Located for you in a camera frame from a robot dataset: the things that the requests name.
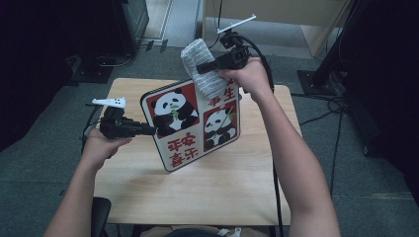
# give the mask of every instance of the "chair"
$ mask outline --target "chair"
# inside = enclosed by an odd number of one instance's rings
[[[111,211],[111,201],[103,197],[93,197],[92,203],[92,237],[108,237],[105,231],[109,212]]]

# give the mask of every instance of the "panda sign board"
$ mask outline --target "panda sign board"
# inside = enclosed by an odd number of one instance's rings
[[[236,140],[240,134],[239,89],[229,81],[207,99],[192,79],[148,92],[140,104],[164,168],[171,172]]]

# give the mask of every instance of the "black cable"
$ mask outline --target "black cable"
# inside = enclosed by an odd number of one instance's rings
[[[345,92],[346,89],[342,85],[342,80],[340,79],[340,77],[338,75],[340,75],[340,72],[338,72],[336,70],[331,71],[330,74],[329,74],[329,78],[333,81],[333,84],[334,84],[336,89],[338,89],[341,92]]]
[[[133,58],[133,54],[129,57],[129,59],[127,61],[125,61],[123,63],[120,63],[120,64],[114,64],[114,65],[112,65],[112,64],[111,65],[108,65],[108,64],[99,64],[99,65],[102,66],[102,67],[120,67],[120,66],[124,66],[127,63],[129,63],[132,60],[132,58]]]
[[[87,128],[91,127],[92,125],[96,125],[96,124],[98,124],[100,122],[101,122],[101,119],[99,118],[97,121],[90,123]]]
[[[306,121],[300,123],[299,125],[304,125],[304,124],[307,124],[309,122],[313,122],[313,121],[323,119],[323,118],[325,118],[325,117],[327,117],[331,114],[337,114],[337,113],[343,112],[345,106],[340,105],[339,102],[343,102],[342,97],[333,97],[333,98],[328,99],[327,100],[327,109],[329,109],[329,112],[327,112],[326,114],[321,115],[320,117],[311,118],[309,120],[306,120]],[[332,106],[331,106],[332,103],[336,104],[338,106],[338,109],[333,109]]]
[[[216,26],[218,29],[219,29],[219,22],[221,20],[221,11],[222,11],[222,0],[219,2],[219,8],[218,8],[218,26]],[[216,34],[215,42],[211,46],[209,46],[209,49],[214,47],[216,43],[218,42],[218,40],[219,40],[219,33]]]
[[[274,187],[275,195],[277,198],[277,216],[278,216],[278,225],[280,227],[281,237],[284,237],[284,224],[283,224],[283,214],[281,213],[281,197],[280,197],[280,188],[278,184],[278,174],[277,169],[275,169],[275,163],[272,164],[274,169]]]
[[[338,38],[339,38],[339,34],[340,34],[340,30],[341,30],[342,28],[338,28],[338,32],[336,33],[336,39],[335,39],[335,41],[337,41],[338,40]]]
[[[265,68],[265,71],[266,71],[266,74],[267,74],[268,80],[269,80],[269,85],[270,85],[272,91],[274,91],[275,86],[274,86],[274,79],[272,77],[271,67],[269,66],[268,60],[266,59],[266,57],[262,53],[262,51],[259,49],[259,47],[252,40],[250,40],[250,39],[248,39],[248,38],[246,38],[244,36],[241,36],[241,35],[233,34],[233,35],[224,36],[224,37],[227,40],[229,38],[239,38],[239,39],[242,39],[242,40],[246,41],[247,43],[249,43],[253,49],[255,49],[255,51],[258,53],[259,57],[261,58],[262,64],[263,64],[263,66]]]
[[[305,122],[302,122],[300,125],[304,125],[304,124],[312,122],[312,121],[323,119],[326,116],[329,116],[331,114],[340,114],[339,115],[339,124],[338,124],[338,134],[336,135],[336,142],[335,142],[335,147],[334,147],[334,151],[333,151],[332,172],[331,172],[331,175],[330,175],[331,178],[330,178],[330,190],[329,191],[330,191],[330,196],[332,197],[333,188],[334,188],[334,181],[335,181],[336,158],[337,158],[338,146],[339,146],[341,128],[342,128],[342,116],[345,113],[347,106],[340,104],[340,103],[344,102],[344,99],[342,97],[325,98],[325,97],[307,96],[307,95],[303,95],[303,94],[293,94],[293,93],[292,93],[292,96],[304,97],[304,98],[316,99],[316,100],[322,100],[322,101],[324,101],[326,99],[326,101],[327,101],[327,109],[329,110],[328,113],[326,113],[326,114],[324,114],[324,115],[322,115],[318,118],[309,119]],[[333,104],[337,105],[338,109],[333,109],[332,108]]]
[[[141,44],[138,48],[144,48],[144,47],[147,47],[148,46],[148,44]],[[152,47],[161,47],[162,45],[156,45],[156,44],[154,44]],[[184,49],[184,47],[183,46],[167,46],[166,45],[166,48],[180,48],[180,49]]]
[[[86,132],[87,128],[89,128],[89,126],[93,125],[92,122],[92,118],[93,115],[96,113],[97,110],[99,110],[102,106],[100,105],[91,105],[91,104],[86,104],[86,106],[88,107],[95,107],[92,111],[92,113],[89,115],[89,118],[87,119],[86,125],[83,129],[83,133],[81,135],[81,153],[83,153],[84,150],[84,145],[86,144],[86,136],[84,135],[84,133]]]
[[[121,237],[121,229],[119,224],[117,224],[117,235],[118,237]]]
[[[336,136],[335,149],[333,152],[332,174],[330,178],[330,196],[331,197],[333,195],[333,187],[334,187],[334,182],[335,182],[336,157],[338,153],[338,146],[339,146],[339,140],[340,140],[341,127],[342,127],[342,116],[344,112],[345,112],[345,108],[341,111],[340,116],[339,116],[338,134]]]
[[[325,117],[327,117],[327,116],[329,116],[331,114],[333,114],[333,112],[328,112],[328,113],[326,113],[326,114],[324,114],[324,115],[322,115],[320,117],[312,118],[312,119],[309,119],[307,121],[304,121],[304,122],[300,123],[299,125],[304,125],[304,124],[307,124],[307,123],[312,122],[312,121],[317,121],[317,120],[323,119],[323,118],[325,118]]]

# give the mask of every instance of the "panda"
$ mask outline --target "panda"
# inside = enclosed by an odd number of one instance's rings
[[[204,128],[205,148],[211,149],[231,139],[236,128],[231,120],[230,109],[219,110],[209,115]]]
[[[153,101],[151,107],[154,109],[153,123],[160,136],[168,136],[188,128],[199,117],[194,106],[182,94],[181,88],[164,94],[157,101]]]

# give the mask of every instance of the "person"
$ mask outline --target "person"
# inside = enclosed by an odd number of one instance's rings
[[[260,58],[249,58],[239,70],[220,70],[250,93],[268,132],[274,165],[290,205],[290,236],[340,236],[335,208],[321,166],[288,120],[271,91]],[[128,138],[106,139],[93,129],[70,187],[44,236],[89,236],[94,181],[105,160]]]

